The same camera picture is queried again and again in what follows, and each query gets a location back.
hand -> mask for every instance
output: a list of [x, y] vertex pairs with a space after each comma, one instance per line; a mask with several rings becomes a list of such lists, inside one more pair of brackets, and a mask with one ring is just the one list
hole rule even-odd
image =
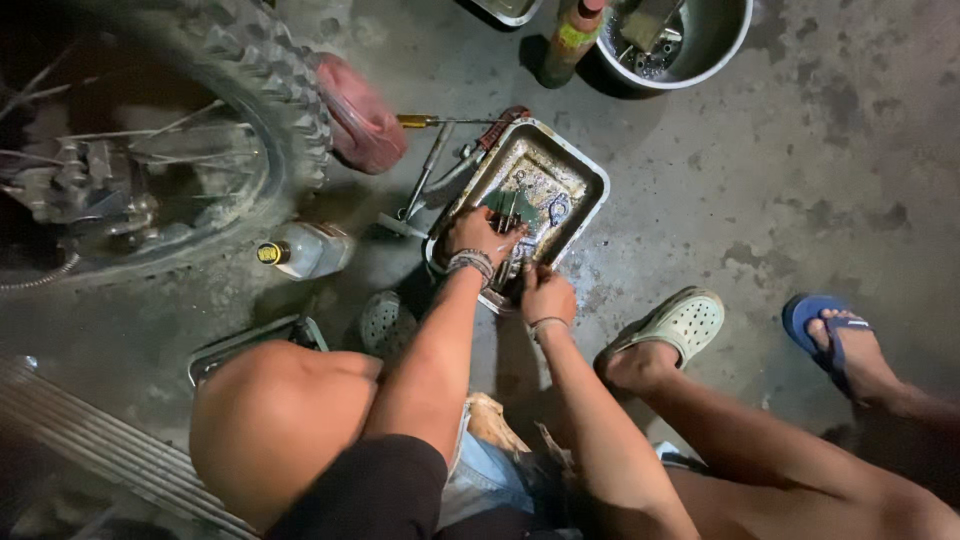
[[458, 217], [447, 234], [446, 245], [450, 246], [450, 254], [460, 250], [479, 250], [487, 254], [496, 269], [527, 234], [527, 226], [521, 225], [506, 234], [497, 233], [487, 223], [494, 214], [487, 207], [478, 207]]
[[577, 290], [560, 274], [547, 266], [523, 269], [523, 320], [532, 325], [547, 317], [557, 317], [567, 326], [577, 315]]

bottle cap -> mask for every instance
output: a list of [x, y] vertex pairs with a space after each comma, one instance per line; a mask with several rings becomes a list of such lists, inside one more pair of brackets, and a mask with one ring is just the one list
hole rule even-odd
[[580, 5], [589, 12], [599, 12], [607, 7], [607, 0], [580, 0]]
[[283, 264], [290, 260], [290, 244], [265, 242], [256, 248], [256, 258], [264, 264]]

screwdriver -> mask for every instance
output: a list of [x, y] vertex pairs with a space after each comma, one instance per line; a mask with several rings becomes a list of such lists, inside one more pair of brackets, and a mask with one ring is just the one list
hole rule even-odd
[[404, 128], [429, 128], [440, 126], [446, 123], [453, 124], [494, 124], [496, 122], [506, 122], [500, 118], [440, 118], [436, 114], [398, 114], [396, 120]]

plastic bottle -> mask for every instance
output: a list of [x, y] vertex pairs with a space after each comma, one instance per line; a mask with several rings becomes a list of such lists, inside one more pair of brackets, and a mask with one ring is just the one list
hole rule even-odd
[[541, 85], [559, 88], [570, 81], [577, 62], [600, 34], [605, 6], [606, 0], [577, 0], [568, 10], [560, 12], [557, 30], [537, 74]]
[[353, 238], [329, 223], [295, 221], [281, 226], [271, 241], [261, 244], [256, 258], [299, 282], [343, 270], [354, 246]]

yellow screwdriver handle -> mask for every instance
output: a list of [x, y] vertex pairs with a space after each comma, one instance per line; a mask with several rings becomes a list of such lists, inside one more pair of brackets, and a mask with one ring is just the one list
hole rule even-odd
[[398, 114], [396, 120], [403, 128], [426, 128], [436, 126], [440, 116], [434, 114]]

